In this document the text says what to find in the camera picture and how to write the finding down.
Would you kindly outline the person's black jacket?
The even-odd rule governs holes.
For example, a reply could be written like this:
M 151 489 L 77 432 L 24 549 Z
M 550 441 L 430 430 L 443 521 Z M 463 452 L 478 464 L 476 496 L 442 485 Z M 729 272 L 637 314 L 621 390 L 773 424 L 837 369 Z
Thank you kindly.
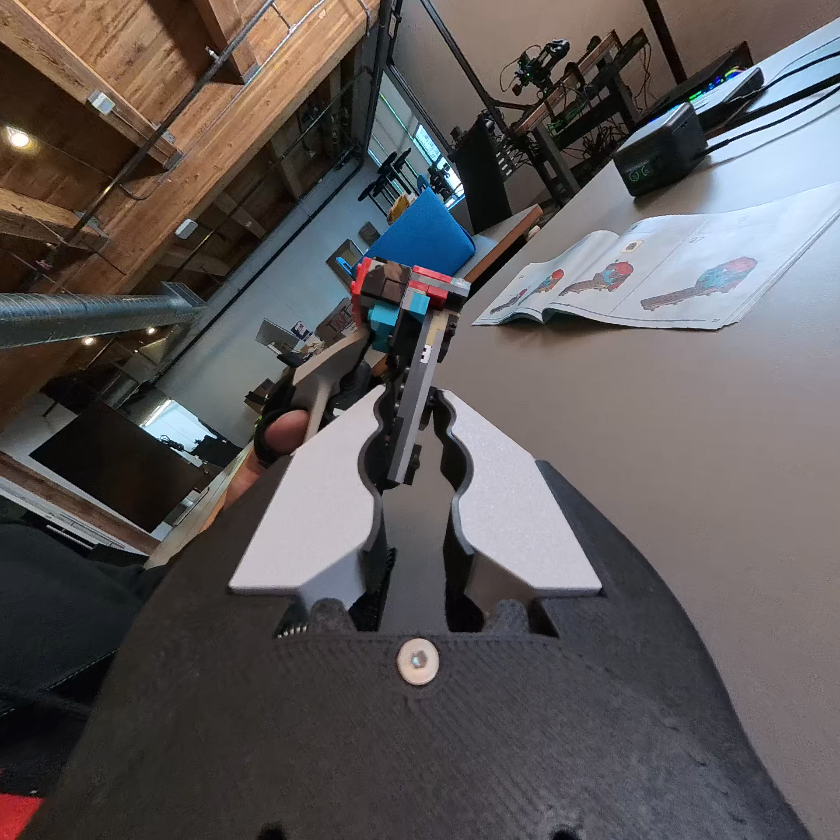
M 138 554 L 79 554 L 2 524 L 1 791 L 44 798 L 87 726 L 102 682 L 166 575 Z

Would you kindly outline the long black toy brick assembly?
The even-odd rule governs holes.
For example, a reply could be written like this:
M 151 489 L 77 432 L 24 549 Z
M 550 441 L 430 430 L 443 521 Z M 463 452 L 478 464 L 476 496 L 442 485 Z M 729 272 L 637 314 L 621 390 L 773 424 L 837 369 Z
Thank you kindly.
M 469 296 L 469 283 L 462 278 L 412 268 L 388 353 L 383 353 L 384 368 L 373 373 L 385 387 L 376 408 L 383 428 L 368 458 L 378 491 L 413 481 L 419 466 L 417 435 L 434 407 L 434 374 Z

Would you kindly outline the lit computer tower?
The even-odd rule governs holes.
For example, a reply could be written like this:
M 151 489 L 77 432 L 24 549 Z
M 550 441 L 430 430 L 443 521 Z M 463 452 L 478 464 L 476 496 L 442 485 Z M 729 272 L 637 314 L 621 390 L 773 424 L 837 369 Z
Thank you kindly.
M 635 128 L 641 128 L 682 102 L 693 102 L 752 66 L 751 48 L 743 40 L 660 97 L 639 115 Z

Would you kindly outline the red printed garment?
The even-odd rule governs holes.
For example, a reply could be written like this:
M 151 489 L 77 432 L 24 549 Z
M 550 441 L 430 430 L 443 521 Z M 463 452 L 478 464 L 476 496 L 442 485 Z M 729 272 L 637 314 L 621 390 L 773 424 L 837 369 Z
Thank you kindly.
M 44 799 L 36 795 L 1 793 L 1 839 L 18 839 Z

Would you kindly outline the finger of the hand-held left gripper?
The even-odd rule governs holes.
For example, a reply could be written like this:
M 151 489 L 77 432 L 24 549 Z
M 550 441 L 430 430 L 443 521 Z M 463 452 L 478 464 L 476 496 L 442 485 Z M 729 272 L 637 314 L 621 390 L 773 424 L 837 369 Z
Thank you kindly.
M 357 328 L 297 368 L 291 406 L 308 413 L 305 438 L 318 432 L 329 399 L 338 394 L 342 378 L 363 360 L 370 337 L 370 328 Z

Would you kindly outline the small black flat box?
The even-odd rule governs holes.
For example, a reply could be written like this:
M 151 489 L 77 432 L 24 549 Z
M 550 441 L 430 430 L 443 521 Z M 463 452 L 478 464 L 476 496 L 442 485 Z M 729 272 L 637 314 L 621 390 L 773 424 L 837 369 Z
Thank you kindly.
M 763 88 L 763 71 L 758 66 L 731 71 L 723 82 L 689 99 L 699 124 L 708 133 L 722 126 Z

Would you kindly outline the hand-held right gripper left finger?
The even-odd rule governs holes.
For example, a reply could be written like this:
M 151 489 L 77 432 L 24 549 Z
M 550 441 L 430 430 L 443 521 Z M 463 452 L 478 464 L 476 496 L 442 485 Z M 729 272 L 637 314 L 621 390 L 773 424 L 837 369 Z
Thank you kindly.
M 339 601 L 378 627 L 396 554 L 365 458 L 384 424 L 378 385 L 300 446 L 228 582 L 234 595 L 283 595 L 309 613 Z

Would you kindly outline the silver air duct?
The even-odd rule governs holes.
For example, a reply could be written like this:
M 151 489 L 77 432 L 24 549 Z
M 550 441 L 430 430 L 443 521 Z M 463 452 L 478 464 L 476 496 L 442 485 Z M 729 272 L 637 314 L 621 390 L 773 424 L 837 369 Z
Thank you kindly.
M 199 318 L 205 302 L 180 283 L 157 295 L 1 295 L 1 349 L 164 327 Z

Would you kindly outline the black equipment cart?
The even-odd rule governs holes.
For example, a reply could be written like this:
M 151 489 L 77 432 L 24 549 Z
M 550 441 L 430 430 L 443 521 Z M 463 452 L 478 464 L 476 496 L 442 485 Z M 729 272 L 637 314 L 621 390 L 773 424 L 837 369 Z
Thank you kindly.
M 513 123 L 511 144 L 525 153 L 554 204 L 562 206 L 612 158 L 651 104 L 652 46 L 640 28 L 622 42 L 594 37 Z

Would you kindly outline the black cabled device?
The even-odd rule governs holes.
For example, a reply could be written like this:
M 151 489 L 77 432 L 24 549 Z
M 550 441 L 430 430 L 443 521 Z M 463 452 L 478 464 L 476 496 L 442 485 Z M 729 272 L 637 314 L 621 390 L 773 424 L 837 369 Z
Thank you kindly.
M 629 136 L 613 161 L 630 196 L 640 197 L 682 180 L 707 154 L 697 112 L 682 102 Z

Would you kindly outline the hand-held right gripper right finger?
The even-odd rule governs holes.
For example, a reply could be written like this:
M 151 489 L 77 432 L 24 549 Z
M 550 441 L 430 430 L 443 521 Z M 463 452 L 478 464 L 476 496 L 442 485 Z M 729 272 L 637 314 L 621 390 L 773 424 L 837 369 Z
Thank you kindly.
M 537 460 L 451 391 L 436 393 L 448 623 L 484 623 L 503 601 L 599 595 L 602 583 Z

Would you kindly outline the person's left hand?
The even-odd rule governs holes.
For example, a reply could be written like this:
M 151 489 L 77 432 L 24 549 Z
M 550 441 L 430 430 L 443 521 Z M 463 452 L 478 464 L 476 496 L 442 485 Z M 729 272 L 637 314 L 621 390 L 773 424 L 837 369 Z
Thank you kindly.
M 278 459 L 293 453 L 303 443 L 308 423 L 308 412 L 301 409 L 278 415 L 271 423 L 260 423 L 255 444 L 230 480 L 220 510 L 230 508 Z

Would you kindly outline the blue fabric box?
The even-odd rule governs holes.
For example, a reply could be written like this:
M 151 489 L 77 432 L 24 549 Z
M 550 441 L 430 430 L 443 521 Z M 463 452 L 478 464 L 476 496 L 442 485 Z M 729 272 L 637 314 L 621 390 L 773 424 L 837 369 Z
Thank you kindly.
M 434 192 L 426 190 L 375 240 L 363 257 L 392 260 L 458 277 L 475 253 L 471 234 Z

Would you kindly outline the grey desk wooden edge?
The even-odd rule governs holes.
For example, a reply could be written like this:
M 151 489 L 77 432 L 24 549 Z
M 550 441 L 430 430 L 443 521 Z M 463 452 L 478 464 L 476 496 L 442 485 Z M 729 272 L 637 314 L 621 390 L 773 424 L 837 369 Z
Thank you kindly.
M 527 243 L 529 231 L 542 216 L 542 206 L 534 204 L 474 234 L 472 238 L 476 251 L 456 270 L 455 275 L 470 283 L 472 290 L 480 289 Z

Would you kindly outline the large black screen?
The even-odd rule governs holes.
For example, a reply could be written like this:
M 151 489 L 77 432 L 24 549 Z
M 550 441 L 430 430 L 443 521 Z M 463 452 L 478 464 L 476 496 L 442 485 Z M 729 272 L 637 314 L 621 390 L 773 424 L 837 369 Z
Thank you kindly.
M 147 532 L 210 481 L 101 402 L 90 404 L 30 457 Z

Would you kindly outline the instruction booklet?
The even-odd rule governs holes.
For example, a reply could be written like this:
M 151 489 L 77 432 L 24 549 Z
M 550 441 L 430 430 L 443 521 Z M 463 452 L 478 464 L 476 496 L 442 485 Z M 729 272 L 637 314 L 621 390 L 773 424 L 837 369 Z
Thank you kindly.
M 622 234 L 597 230 L 525 266 L 474 325 L 570 315 L 719 330 L 739 322 L 838 214 L 833 183 L 727 213 L 649 217 Z

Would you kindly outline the black panel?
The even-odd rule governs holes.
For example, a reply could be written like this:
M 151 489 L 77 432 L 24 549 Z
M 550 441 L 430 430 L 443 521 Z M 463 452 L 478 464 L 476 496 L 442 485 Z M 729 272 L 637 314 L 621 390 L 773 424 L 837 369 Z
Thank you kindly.
M 511 207 L 484 115 L 480 114 L 468 131 L 458 134 L 451 156 L 465 189 L 474 233 L 507 220 Z

